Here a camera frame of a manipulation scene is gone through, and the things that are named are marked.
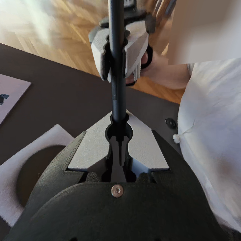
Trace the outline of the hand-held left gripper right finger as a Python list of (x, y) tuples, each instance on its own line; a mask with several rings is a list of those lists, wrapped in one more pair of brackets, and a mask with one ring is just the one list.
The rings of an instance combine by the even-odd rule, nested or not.
[(125, 135), (128, 141), (122, 167), (125, 179), (137, 179), (141, 173), (168, 170), (169, 166), (151, 128), (128, 110), (126, 114)]

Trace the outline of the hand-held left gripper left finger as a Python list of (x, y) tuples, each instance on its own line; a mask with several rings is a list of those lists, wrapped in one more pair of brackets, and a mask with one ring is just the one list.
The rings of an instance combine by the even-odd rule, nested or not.
[(109, 152), (109, 142), (105, 136), (107, 127), (111, 124), (108, 113), (97, 123), (86, 130), (68, 169), (72, 171), (95, 172), (99, 178), (107, 170), (106, 157)]

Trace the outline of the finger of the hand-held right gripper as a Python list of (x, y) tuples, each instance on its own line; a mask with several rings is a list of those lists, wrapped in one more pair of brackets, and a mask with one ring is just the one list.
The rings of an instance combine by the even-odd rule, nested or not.
[(141, 58), (148, 47), (149, 34), (145, 24), (128, 24), (126, 30), (130, 32), (127, 36), (125, 77), (134, 74), (134, 78), (140, 77)]
[(92, 29), (90, 44), (95, 66), (101, 79), (111, 82), (109, 28)]

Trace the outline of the black screwdriver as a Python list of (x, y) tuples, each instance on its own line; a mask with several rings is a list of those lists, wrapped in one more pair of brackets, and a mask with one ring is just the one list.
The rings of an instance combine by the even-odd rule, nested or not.
[(119, 146), (119, 165), (122, 166), (122, 142), (126, 117), (126, 82), (124, 78), (124, 1), (108, 0), (109, 44), (112, 90), (112, 118)]

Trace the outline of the white foam frame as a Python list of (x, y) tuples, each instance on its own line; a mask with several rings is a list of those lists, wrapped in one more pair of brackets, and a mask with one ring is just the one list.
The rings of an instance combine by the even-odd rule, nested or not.
[(50, 146), (67, 146), (73, 140), (74, 137), (56, 124), (0, 166), (0, 216), (10, 227), (17, 222), (24, 211), (16, 194), (17, 178), (23, 164), (41, 149)]

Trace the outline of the person's right forearm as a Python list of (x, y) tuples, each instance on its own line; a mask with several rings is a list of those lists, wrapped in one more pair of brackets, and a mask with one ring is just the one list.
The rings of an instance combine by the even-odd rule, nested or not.
[(190, 80), (188, 64), (168, 65), (166, 78), (167, 88), (173, 90), (186, 88)]

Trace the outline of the dark brown desk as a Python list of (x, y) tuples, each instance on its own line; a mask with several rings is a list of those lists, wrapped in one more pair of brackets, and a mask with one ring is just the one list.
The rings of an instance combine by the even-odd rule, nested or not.
[[(1, 126), (1, 163), (60, 124), (77, 137), (111, 110), (111, 87), (99, 78), (1, 44), (1, 74), (32, 82)], [(182, 240), (178, 198), (160, 183), (80, 182), (80, 172), (44, 181), (5, 240)]]

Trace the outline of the person's right hand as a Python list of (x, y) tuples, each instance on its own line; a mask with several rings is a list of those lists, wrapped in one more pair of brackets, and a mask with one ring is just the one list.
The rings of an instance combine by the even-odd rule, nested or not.
[(147, 51), (141, 58), (141, 70), (140, 77), (149, 77), (152, 80), (162, 76), (161, 72), (167, 66), (168, 59), (159, 55), (155, 51), (152, 52), (152, 55)]

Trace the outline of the black round disc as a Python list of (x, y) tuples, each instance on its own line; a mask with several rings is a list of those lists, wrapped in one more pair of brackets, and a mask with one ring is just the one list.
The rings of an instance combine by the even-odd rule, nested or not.
[(172, 118), (166, 118), (165, 123), (170, 129), (176, 129), (177, 128), (176, 121)]

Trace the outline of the person's white shirt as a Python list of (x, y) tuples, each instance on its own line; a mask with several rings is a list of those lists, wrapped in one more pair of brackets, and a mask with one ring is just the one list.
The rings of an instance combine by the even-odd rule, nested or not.
[(181, 152), (218, 222), (241, 228), (241, 59), (187, 64), (178, 113)]

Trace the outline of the printed instruction manual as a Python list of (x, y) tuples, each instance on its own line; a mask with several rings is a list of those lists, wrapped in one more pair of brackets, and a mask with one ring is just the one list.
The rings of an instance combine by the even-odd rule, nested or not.
[(30, 82), (0, 74), (0, 123), (26, 92)]

